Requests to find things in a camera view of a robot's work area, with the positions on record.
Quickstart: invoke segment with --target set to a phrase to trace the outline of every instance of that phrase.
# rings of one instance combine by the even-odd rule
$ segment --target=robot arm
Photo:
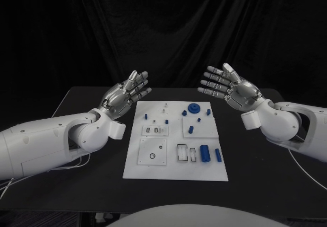
[[[0,180],[39,174],[98,151],[108,137],[121,140],[125,125],[113,121],[149,92],[147,72],[116,84],[100,105],[79,113],[18,124],[0,132]]]
[[[209,66],[204,77],[219,84],[201,80],[201,84],[214,88],[197,88],[201,93],[224,99],[227,104],[245,113],[240,115],[246,130],[260,128],[268,141],[327,162],[327,109],[289,103],[272,103],[265,99],[257,87],[243,79],[229,64],[223,70]],[[304,142],[292,140],[301,126],[299,114],[309,118],[309,128]]]

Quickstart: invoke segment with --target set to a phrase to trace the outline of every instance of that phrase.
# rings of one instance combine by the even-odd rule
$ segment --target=black backdrop
[[[50,117],[72,86],[147,70],[149,87],[197,87],[223,62],[288,101],[327,107],[327,1],[4,2],[3,128]]]

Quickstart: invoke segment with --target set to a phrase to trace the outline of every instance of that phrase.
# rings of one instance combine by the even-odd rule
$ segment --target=blue cylinder
[[[216,149],[214,151],[216,151],[216,160],[217,162],[221,162],[220,151],[219,149]]]
[[[210,153],[209,153],[207,145],[200,145],[200,152],[201,152],[201,161],[209,162],[210,161]]]
[[[188,112],[197,114],[200,112],[200,106],[196,103],[188,105]]]
[[[193,128],[194,128],[193,126],[188,127],[188,134],[193,133]]]

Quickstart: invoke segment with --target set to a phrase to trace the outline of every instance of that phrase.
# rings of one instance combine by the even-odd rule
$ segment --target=black table
[[[54,116],[98,107],[106,90],[73,87]],[[282,101],[275,90],[262,92],[273,102]],[[262,216],[327,218],[327,191],[302,173],[286,149],[266,141],[259,129],[245,130],[242,113],[223,100],[193,88],[154,88],[142,100],[210,101],[229,182],[122,179],[134,105],[119,118],[126,125],[124,139],[109,139],[83,167],[41,173],[13,185],[0,200],[0,209],[132,213],[187,203],[223,206]],[[327,185],[327,164],[301,154],[294,156]]]

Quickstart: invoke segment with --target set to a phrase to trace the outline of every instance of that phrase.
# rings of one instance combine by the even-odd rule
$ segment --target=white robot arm
[[[219,84],[201,80],[214,88],[197,88],[204,94],[224,99],[227,104],[245,113],[240,115],[246,130],[260,128],[268,141],[327,162],[327,109],[289,102],[272,103],[257,87],[243,79],[227,63],[223,70],[209,66],[204,77]],[[309,119],[309,128],[302,142],[292,140],[302,123],[299,114]]]
[[[0,132],[0,180],[39,174],[98,151],[108,137],[121,140],[125,125],[113,121],[149,92],[147,72],[116,84],[88,113],[31,121]]]

